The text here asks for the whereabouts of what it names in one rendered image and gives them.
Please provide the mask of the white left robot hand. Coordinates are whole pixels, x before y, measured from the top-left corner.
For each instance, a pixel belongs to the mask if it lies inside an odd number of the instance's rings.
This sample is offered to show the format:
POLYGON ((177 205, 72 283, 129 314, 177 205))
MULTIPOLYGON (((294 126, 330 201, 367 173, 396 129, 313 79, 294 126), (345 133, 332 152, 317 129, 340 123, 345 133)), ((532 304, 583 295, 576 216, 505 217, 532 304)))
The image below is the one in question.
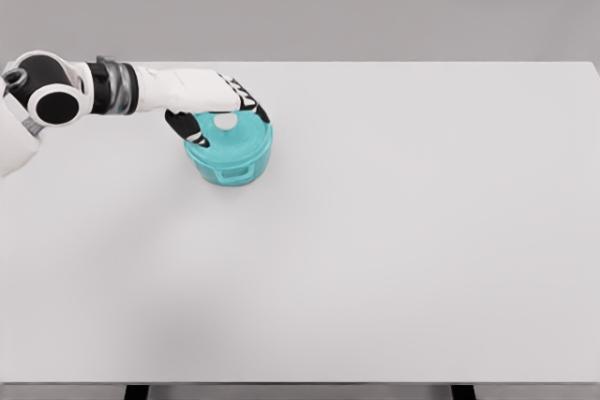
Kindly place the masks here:
POLYGON ((184 141, 210 147, 196 114, 249 111, 264 123, 270 118, 258 100, 236 79, 212 69, 175 69, 159 72, 169 84, 164 118, 184 141))

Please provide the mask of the teal pot lid white knob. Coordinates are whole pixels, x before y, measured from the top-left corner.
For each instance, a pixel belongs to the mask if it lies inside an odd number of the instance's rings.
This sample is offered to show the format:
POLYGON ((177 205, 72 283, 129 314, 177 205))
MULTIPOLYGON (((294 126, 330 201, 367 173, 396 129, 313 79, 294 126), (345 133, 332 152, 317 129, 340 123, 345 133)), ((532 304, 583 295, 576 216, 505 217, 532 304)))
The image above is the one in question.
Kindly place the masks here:
POLYGON ((257 161, 270 148, 273 140, 273 127, 251 111, 235 111, 236 125, 231 129, 221 129, 215 119, 217 113, 200 113, 195 118, 202 136, 209 142, 208 147, 184 141, 190 158, 212 169, 245 167, 257 161))

